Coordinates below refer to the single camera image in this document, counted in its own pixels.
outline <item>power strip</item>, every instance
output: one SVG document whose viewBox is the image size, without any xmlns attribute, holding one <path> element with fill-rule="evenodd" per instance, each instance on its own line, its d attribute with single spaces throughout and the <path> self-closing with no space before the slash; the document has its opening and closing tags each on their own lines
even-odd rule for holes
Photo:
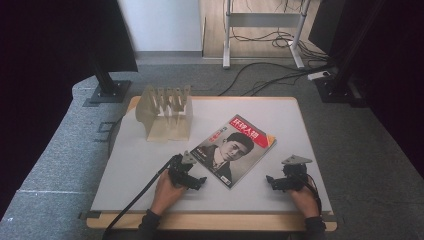
<svg viewBox="0 0 424 240">
<path fill-rule="evenodd" d="M 323 71 L 323 72 L 317 72 L 317 73 L 313 73 L 313 74 L 309 74 L 308 75 L 308 80 L 312 81 L 318 78 L 323 78 L 323 77 L 328 77 L 331 74 L 327 71 Z"/>
</svg>

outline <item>metal frame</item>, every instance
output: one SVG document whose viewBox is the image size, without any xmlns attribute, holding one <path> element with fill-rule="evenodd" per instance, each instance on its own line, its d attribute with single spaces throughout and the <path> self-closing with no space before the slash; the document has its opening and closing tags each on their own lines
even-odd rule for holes
<svg viewBox="0 0 424 240">
<path fill-rule="evenodd" d="M 231 13 L 231 0 L 227 0 L 225 13 L 225 41 L 223 67 L 230 68 L 230 27 L 285 27 L 297 28 L 293 41 L 289 41 L 290 51 L 298 68 L 304 68 L 302 59 L 297 51 L 300 34 L 307 16 L 310 0 L 302 5 L 301 13 Z"/>
</svg>

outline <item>person's arm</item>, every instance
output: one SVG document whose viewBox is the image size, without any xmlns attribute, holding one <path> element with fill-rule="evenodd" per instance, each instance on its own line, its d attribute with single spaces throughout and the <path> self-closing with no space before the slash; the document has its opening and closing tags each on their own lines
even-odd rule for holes
<svg viewBox="0 0 424 240">
<path fill-rule="evenodd" d="M 168 169 L 160 175 L 152 205 L 146 211 L 146 215 L 138 226 L 137 236 L 139 240 L 153 239 L 161 216 L 181 198 L 185 191 L 185 187 L 174 187 L 168 175 Z"/>
<path fill-rule="evenodd" d="M 289 190 L 290 196 L 299 211 L 305 217 L 306 239 L 325 240 L 325 223 L 323 222 L 314 194 L 307 187 L 299 191 Z"/>
</svg>

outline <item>white table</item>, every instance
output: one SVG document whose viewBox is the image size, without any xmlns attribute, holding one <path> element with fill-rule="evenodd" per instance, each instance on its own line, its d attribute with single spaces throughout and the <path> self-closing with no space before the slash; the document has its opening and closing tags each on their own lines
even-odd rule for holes
<svg viewBox="0 0 424 240">
<path fill-rule="evenodd" d="M 327 231 L 337 227 L 327 192 L 315 160 L 298 103 L 284 97 L 193 97 L 193 123 L 189 141 L 147 142 L 135 109 L 123 118 L 115 146 L 91 207 L 99 213 L 87 219 L 92 228 L 105 228 L 141 191 L 155 173 L 175 154 L 192 150 L 211 133 L 239 114 L 277 144 L 247 175 L 227 189 L 201 164 L 190 175 L 207 177 L 199 191 L 189 190 L 161 221 L 162 229 L 301 231 L 302 216 L 290 196 L 273 191 L 265 176 L 284 177 L 281 161 L 291 155 L 312 159 L 308 173 L 315 179 Z M 153 185 L 116 228 L 136 228 L 150 207 Z"/>
</svg>

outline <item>hand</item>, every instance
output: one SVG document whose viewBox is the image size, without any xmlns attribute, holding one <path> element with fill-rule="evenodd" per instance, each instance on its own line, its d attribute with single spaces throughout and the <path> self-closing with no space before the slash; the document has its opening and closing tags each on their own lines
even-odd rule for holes
<svg viewBox="0 0 424 240">
<path fill-rule="evenodd" d="M 162 172 L 156 185 L 155 197 L 150 211 L 161 216 L 166 209 L 174 205 L 186 191 L 186 187 L 176 188 L 171 182 L 168 169 Z"/>
<path fill-rule="evenodd" d="M 317 202 L 315 201 L 314 194 L 309 188 L 303 186 L 303 188 L 299 191 L 288 190 L 287 192 L 290 193 L 294 204 L 299 209 L 299 211 L 302 212 L 305 218 L 319 216 Z"/>
</svg>

